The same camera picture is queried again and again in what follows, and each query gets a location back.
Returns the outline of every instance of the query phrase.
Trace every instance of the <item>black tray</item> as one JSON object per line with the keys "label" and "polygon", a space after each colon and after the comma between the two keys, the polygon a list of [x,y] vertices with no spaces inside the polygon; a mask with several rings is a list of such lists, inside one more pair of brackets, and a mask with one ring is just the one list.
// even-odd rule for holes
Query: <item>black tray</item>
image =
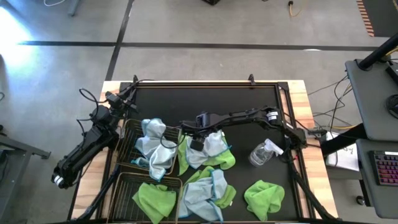
{"label": "black tray", "polygon": [[[231,111],[242,111],[248,108],[260,108],[265,105],[282,108],[280,85],[286,83],[258,83],[250,86],[247,83],[141,83],[137,91],[136,105],[139,114],[130,113],[128,118],[160,118],[168,126],[177,126],[181,120],[194,120],[203,111],[225,114]],[[290,98],[287,98],[289,112],[292,114]],[[257,217],[246,210],[247,203],[243,194],[257,180],[278,184],[285,189],[285,197],[279,212],[270,213],[268,220],[296,220],[302,216],[297,185],[290,178],[289,166],[278,158],[273,158],[262,167],[250,165],[250,152],[265,138],[271,139],[281,148],[284,147],[283,135],[278,131],[265,131],[256,124],[245,124],[223,129],[226,140],[232,145],[231,152],[236,158],[234,167],[224,172],[227,183],[232,185],[237,194],[233,206],[223,209],[223,217],[228,221],[258,221]],[[131,171],[123,167],[122,171]],[[196,170],[189,168],[180,176],[185,182]],[[178,168],[171,173],[176,177]],[[180,219],[182,222],[203,222],[192,215]]]}

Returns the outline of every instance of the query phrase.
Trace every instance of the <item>white paper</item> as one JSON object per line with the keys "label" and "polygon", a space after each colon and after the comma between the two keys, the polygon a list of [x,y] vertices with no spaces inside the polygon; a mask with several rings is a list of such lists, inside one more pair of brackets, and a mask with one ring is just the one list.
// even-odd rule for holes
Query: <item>white paper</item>
{"label": "white paper", "polygon": [[[331,140],[332,134],[328,132],[326,134],[326,139]],[[358,166],[358,153],[356,151],[356,144],[352,144],[344,149],[340,149],[339,151],[330,154],[326,158],[326,165],[332,167],[339,167],[344,169],[350,169],[359,171]]]}

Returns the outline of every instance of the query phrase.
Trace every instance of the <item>table leg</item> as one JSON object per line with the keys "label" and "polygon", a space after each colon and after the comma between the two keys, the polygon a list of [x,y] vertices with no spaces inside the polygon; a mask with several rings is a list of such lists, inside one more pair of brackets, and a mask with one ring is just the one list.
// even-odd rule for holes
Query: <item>table leg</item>
{"label": "table leg", "polygon": [[24,144],[19,141],[12,140],[9,137],[5,137],[0,135],[0,145],[7,146],[13,149],[19,149],[26,152],[31,152],[33,155],[39,155],[43,159],[48,159],[50,157],[51,152],[46,152],[36,147]]}
{"label": "table leg", "polygon": [[359,124],[339,136],[321,143],[323,157],[355,143],[357,139],[368,139],[363,124]]}
{"label": "table leg", "polygon": [[68,15],[74,16],[76,13],[77,6],[79,5],[80,0],[72,0],[69,5]]}

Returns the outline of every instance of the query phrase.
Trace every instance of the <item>wooden table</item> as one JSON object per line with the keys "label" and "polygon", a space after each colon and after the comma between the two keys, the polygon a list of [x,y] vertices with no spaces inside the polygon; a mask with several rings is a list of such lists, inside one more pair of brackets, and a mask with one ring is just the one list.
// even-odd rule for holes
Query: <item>wooden table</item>
{"label": "wooden table", "polygon": [[[228,81],[228,82],[248,82],[248,81]],[[300,121],[306,128],[313,128],[314,121],[310,102],[308,100],[307,91],[303,80],[266,80],[256,82],[288,82],[290,98],[294,109],[294,115],[296,120]],[[103,84],[100,101],[105,100],[105,93],[110,91],[112,93],[118,93],[121,81],[106,81]],[[285,98],[282,96],[282,102],[284,108],[287,108]],[[319,145],[319,142],[314,139],[308,139],[308,143]],[[103,172],[105,167],[105,160],[107,155],[107,149],[100,152],[91,163],[84,177],[80,180],[79,189],[76,195],[75,204],[73,207],[72,218],[79,217],[90,203],[94,200],[97,193],[101,188],[101,181],[103,178]],[[326,172],[325,163],[320,148],[307,147],[302,151],[305,161],[305,168],[307,170],[308,181],[310,184],[311,191],[315,194],[319,202],[326,208],[326,210],[333,215],[338,217],[337,210],[335,207],[335,201],[333,200],[333,194],[331,192],[328,174]],[[305,195],[301,189],[299,189],[300,200],[303,208],[303,214],[305,217],[309,217],[307,210],[307,203]],[[107,217],[108,205],[110,201],[110,194],[107,194],[103,207],[103,217]]]}

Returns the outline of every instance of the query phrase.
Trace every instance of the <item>green microfiber towel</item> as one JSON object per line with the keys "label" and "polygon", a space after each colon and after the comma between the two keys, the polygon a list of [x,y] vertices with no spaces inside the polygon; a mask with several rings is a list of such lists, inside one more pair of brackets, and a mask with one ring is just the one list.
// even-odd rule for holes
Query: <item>green microfiber towel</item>
{"label": "green microfiber towel", "polygon": [[285,197],[283,187],[258,180],[244,193],[248,203],[248,210],[256,214],[260,221],[267,220],[267,213],[275,213],[280,209],[280,204]]}
{"label": "green microfiber towel", "polygon": [[[183,136],[179,136],[178,142],[182,141]],[[185,149],[187,148],[187,139],[185,138],[183,142],[178,146],[178,164],[180,166],[180,172],[178,175],[182,175],[187,171],[189,164],[187,162],[187,157],[185,155]],[[223,170],[229,169],[235,165],[235,157],[232,155],[231,151],[228,149],[225,152],[221,153],[215,157],[209,157],[207,161],[203,163],[204,166],[217,166],[220,165],[220,168]]]}
{"label": "green microfiber towel", "polygon": [[214,204],[216,204],[220,208],[226,208],[228,205],[231,204],[235,195],[236,195],[235,188],[232,187],[231,185],[227,185],[224,196],[215,201]]}
{"label": "green microfiber towel", "polygon": [[172,212],[176,193],[167,191],[167,186],[142,183],[132,199],[145,212],[152,223],[158,224]]}
{"label": "green microfiber towel", "polygon": [[[211,172],[214,170],[211,166],[206,166],[204,170],[196,171],[183,185],[185,187],[187,184],[196,182],[205,177],[211,177]],[[220,208],[226,208],[228,205],[231,204],[232,200],[235,198],[236,190],[231,185],[226,186],[225,194],[214,203],[219,206]]]}

